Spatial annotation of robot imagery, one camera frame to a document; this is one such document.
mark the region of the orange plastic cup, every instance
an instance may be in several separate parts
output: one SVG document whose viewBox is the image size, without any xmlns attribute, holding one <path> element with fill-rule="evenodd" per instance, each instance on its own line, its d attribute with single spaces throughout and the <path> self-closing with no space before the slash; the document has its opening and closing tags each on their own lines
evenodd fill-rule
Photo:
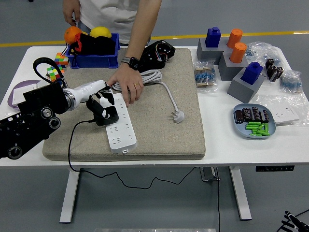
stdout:
<svg viewBox="0 0 309 232">
<path fill-rule="evenodd" d="M 234 49 L 234 45 L 238 42 L 240 42 L 241 40 L 241 37 L 242 37 L 242 30 L 241 29 L 233 29 L 231 31 L 231 34 L 230 34 L 230 37 L 228 39 L 228 42 L 227 42 L 227 46 L 229 48 L 232 48 Z"/>
<path fill-rule="evenodd" d="M 243 56 L 247 50 L 247 45 L 242 42 L 238 42 L 234 45 L 233 52 L 230 57 L 230 61 L 235 64 L 241 63 Z"/>
</svg>

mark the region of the yellow ball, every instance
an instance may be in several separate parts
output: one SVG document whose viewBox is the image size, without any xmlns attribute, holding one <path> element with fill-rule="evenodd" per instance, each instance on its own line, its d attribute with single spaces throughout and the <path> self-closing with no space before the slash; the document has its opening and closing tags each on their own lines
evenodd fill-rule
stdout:
<svg viewBox="0 0 309 232">
<path fill-rule="evenodd" d="M 112 34 L 110 32 L 110 30 L 106 27 L 96 27 L 96 28 L 93 28 L 91 31 L 90 31 L 90 36 L 92 37 L 98 37 L 98 36 L 105 36 L 105 37 L 108 37 L 108 38 L 111 38 L 112 37 Z"/>
</svg>

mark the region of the blue basket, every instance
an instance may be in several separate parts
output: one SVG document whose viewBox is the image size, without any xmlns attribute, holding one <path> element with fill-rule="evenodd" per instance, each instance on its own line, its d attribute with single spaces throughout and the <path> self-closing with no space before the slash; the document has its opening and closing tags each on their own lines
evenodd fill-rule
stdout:
<svg viewBox="0 0 309 232">
<path fill-rule="evenodd" d="M 70 54 L 70 47 L 67 49 L 65 56 L 70 61 L 70 67 L 72 69 L 79 68 L 118 68 L 118 50 L 120 49 L 119 34 L 112 33 L 112 40 L 116 42 L 115 54 L 106 56 L 97 55 L 77 55 L 74 60 L 74 55 Z"/>
</svg>

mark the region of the gray stand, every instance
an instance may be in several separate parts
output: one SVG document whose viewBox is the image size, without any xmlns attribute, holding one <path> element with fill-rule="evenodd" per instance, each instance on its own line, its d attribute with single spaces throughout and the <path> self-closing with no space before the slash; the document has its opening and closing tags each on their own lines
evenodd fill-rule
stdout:
<svg viewBox="0 0 309 232">
<path fill-rule="evenodd" d="M 248 66 L 248 62 L 245 56 L 243 56 L 241 63 L 235 64 L 231 62 L 231 54 L 232 53 L 224 52 L 221 55 L 218 69 L 222 81 L 232 81 L 237 73 L 239 73 L 244 67 Z"/>
<path fill-rule="evenodd" d="M 253 85 L 250 85 L 241 80 L 245 70 L 246 68 L 242 68 L 242 70 L 233 78 L 227 93 L 243 103 L 248 103 L 257 93 L 265 78 L 262 75 L 259 75 L 256 82 L 254 82 Z"/>
<path fill-rule="evenodd" d="M 215 60 L 214 65 L 218 65 L 223 52 L 232 53 L 233 49 L 226 46 L 228 38 L 221 38 L 218 47 L 206 47 L 205 38 L 200 38 L 197 45 L 198 60 Z"/>
</svg>

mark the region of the human hand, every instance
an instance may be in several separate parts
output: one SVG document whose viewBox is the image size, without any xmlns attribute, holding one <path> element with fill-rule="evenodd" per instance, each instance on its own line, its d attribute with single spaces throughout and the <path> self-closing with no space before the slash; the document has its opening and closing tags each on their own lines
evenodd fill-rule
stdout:
<svg viewBox="0 0 309 232">
<path fill-rule="evenodd" d="M 140 98 L 144 85 L 139 71 L 133 70 L 126 63 L 121 63 L 118 70 L 106 83 L 109 86 L 112 86 L 116 82 L 119 82 L 120 84 L 122 95 L 127 107 L 129 104 L 133 104 L 134 101 Z"/>
<path fill-rule="evenodd" d="M 76 22 L 80 19 L 80 3 L 79 0 L 63 0 L 62 12 L 64 20 L 71 26 L 76 26 Z"/>
</svg>

